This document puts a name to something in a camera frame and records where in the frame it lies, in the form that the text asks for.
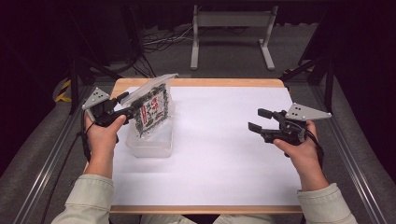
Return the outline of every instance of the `metal bar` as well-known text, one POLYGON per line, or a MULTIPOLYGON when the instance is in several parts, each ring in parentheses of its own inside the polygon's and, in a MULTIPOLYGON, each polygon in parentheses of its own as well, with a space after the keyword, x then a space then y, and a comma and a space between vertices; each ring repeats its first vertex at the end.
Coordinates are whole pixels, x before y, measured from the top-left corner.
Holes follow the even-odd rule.
POLYGON ((73 125, 76 123, 76 119, 80 118, 81 105, 83 103, 83 98, 87 98, 92 91, 92 87, 84 87, 82 89, 81 99, 79 99, 79 105, 77 108, 77 113, 73 113, 73 115, 69 115, 64 127, 61 130, 58 139, 56 140, 49 156, 47 157, 46 162, 43 165, 35 183, 33 184, 28 196, 26 197, 25 202, 23 203, 20 212, 17 214, 14 224, 22 224, 27 223, 30 215, 32 215, 35 206, 44 191, 44 188, 47 186, 47 183, 50 180, 50 176, 58 162, 59 158, 62 155, 64 142, 67 135, 70 133, 73 125))
MULTIPOLYGON (((322 109, 324 109, 325 105, 322 101, 323 93, 320 91, 319 87, 313 86, 311 87, 311 90, 316 96, 317 102, 320 104, 322 109)), ((344 164, 349 171, 352 181, 355 184, 359 195, 361 196, 361 200, 366 207, 366 210, 372 222, 378 224, 387 224, 388 222, 385 220, 384 215, 382 214, 381 209, 379 208, 374 198, 374 195, 367 184, 364 173, 361 171, 361 168, 355 161, 353 154, 350 151, 349 146, 347 145, 346 139, 341 134, 341 129, 338 123, 335 121, 335 119, 327 119, 327 122, 331 127, 335 140, 339 145, 339 152, 344 161, 344 164)))

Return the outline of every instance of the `snack package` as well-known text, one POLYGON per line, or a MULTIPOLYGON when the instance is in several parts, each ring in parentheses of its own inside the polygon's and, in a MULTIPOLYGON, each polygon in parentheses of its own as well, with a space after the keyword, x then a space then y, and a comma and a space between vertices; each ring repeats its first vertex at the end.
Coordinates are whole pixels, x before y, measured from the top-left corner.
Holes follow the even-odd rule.
POLYGON ((176 76, 155 77, 121 100, 122 107, 135 101, 143 102, 143 106, 134 112, 126 140, 136 157, 170 156, 175 105, 169 82, 176 76))

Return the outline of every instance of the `table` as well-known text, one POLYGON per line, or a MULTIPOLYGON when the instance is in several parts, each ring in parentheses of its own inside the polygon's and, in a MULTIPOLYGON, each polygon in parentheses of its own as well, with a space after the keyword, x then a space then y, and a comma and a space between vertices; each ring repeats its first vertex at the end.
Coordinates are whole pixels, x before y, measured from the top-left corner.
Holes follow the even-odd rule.
MULTIPOLYGON (((141 86, 146 81, 148 81, 148 80, 145 78, 122 78, 122 79, 119 79, 115 84, 115 87, 111 94, 111 97, 120 95, 129 87, 141 86)), ((283 88, 284 87, 283 83, 279 79, 174 78, 171 80, 171 86, 172 86, 171 92, 172 92, 172 90, 175 90, 177 87, 198 87, 198 88, 201 88, 201 87, 241 88, 242 87, 244 89, 250 89, 250 88, 246 88, 246 87, 251 87, 254 90, 261 89, 261 88, 257 88, 257 87, 265 87, 266 89, 272 89, 272 88, 280 89, 281 88, 282 90, 285 90, 283 88)), ((120 138, 120 142, 122 142, 123 140, 122 140, 122 136, 121 136, 120 132, 119 132, 119 138, 120 138)), ((254 136, 253 137, 254 141, 260 142, 261 146, 272 146, 269 144, 264 144, 264 142, 260 138, 260 136, 259 135, 256 136, 255 133, 251 133, 251 136, 254 136)), ((120 166, 125 166, 125 164, 124 164, 125 161, 123 161, 123 162, 120 162, 120 161, 126 160, 126 163, 129 162, 128 158, 120 158, 120 155, 118 156, 118 153, 120 153, 120 151, 123 150, 122 148, 118 148, 120 146, 122 146, 122 145, 120 145, 120 143, 118 143, 118 145, 116 146, 115 169, 114 169, 115 174, 113 177, 113 179, 115 181, 115 200, 116 201, 123 200, 123 199, 120 199, 120 197, 123 198, 123 195, 121 195, 121 196, 120 196, 120 194, 117 195, 118 194, 117 191, 120 191, 120 189, 123 188, 123 190, 127 191, 127 193, 129 193, 129 191, 134 193, 135 190, 139 191, 139 188, 140 188, 137 186, 138 181, 134 182, 134 186, 125 186, 125 185, 129 185, 128 184, 129 180, 125 180, 125 182, 123 182, 123 179, 122 179, 122 183, 120 183, 120 178, 118 177, 118 175, 123 175, 123 174, 119 174, 120 166)), ((292 178, 295 178, 297 176, 297 174, 296 174, 295 170, 293 169, 291 162, 288 161, 288 159, 286 159, 283 156, 283 153, 280 153, 280 151, 276 151, 276 150, 272 150, 272 151, 275 152, 275 154, 277 154, 277 156, 279 156, 281 154, 278 157, 279 159, 276 159, 276 160, 285 162, 288 166, 287 167, 288 171, 293 173, 292 178)), ((170 158, 172 159, 172 157, 176 157, 179 154, 177 154, 175 152, 175 155, 172 155, 170 158)), ((160 171, 160 173, 161 173, 161 169, 158 168, 159 165, 155 164, 155 166, 156 167, 154 167, 154 168, 152 166, 141 168, 141 170, 137 171, 135 175, 139 175, 138 179, 143 178, 144 181, 150 181, 149 179, 144 178, 144 175, 152 175, 152 173, 150 173, 150 171, 147 171, 147 170, 152 171, 152 169, 154 169, 155 172, 160 171)), ((299 183, 297 184, 295 182, 296 181, 293 182, 292 186, 288 186, 287 189, 285 189, 285 190, 290 191, 290 193, 292 195, 291 197, 296 198, 295 190, 297 190, 297 188, 299 188, 299 186, 298 186, 299 183)), ((150 185, 150 183, 148 183, 148 182, 145 182, 145 183, 148 186, 148 189, 145 189, 145 190, 149 190, 149 188, 152 188, 152 185, 150 185)), ((298 205, 298 203, 296 203, 296 202, 294 202, 293 205, 283 205, 283 204, 277 204, 277 205, 257 205, 257 204, 253 204, 253 205, 249 205, 249 204, 204 205, 204 204, 200 204, 200 203, 197 203, 197 205, 194 205, 194 204, 188 204, 188 205, 182 205, 182 204, 156 204, 156 205, 122 204, 122 205, 116 205, 116 204, 113 204, 113 206, 111 208, 111 213, 129 213, 129 214, 285 214, 285 213, 289 213, 290 214, 290 213, 302 213, 302 210, 301 210, 300 205, 298 205)))

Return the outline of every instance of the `person's right hand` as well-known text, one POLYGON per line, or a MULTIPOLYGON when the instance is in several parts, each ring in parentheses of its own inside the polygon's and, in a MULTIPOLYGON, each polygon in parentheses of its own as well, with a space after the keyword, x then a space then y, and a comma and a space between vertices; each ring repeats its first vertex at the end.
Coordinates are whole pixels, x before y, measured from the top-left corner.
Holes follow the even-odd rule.
MULTIPOLYGON (((317 137, 315 123, 309 120, 306 124, 307 129, 317 137)), ((303 191, 324 189, 329 186, 318 162, 316 145, 311 138, 306 138, 299 146, 275 139, 274 145, 290 156, 291 162, 300 176, 303 191)))

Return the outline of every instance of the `long-sleeve shirt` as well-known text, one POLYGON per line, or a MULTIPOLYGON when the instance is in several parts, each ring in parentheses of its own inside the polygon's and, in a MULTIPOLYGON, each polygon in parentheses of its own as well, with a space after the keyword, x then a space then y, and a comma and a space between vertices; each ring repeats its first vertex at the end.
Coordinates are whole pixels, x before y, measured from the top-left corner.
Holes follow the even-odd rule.
MULTIPOLYGON (((66 201, 65 210, 52 223, 108 224, 113 191, 111 179, 82 175, 66 201)), ((297 196, 307 223, 357 223, 336 184, 315 191, 298 191, 297 196)))

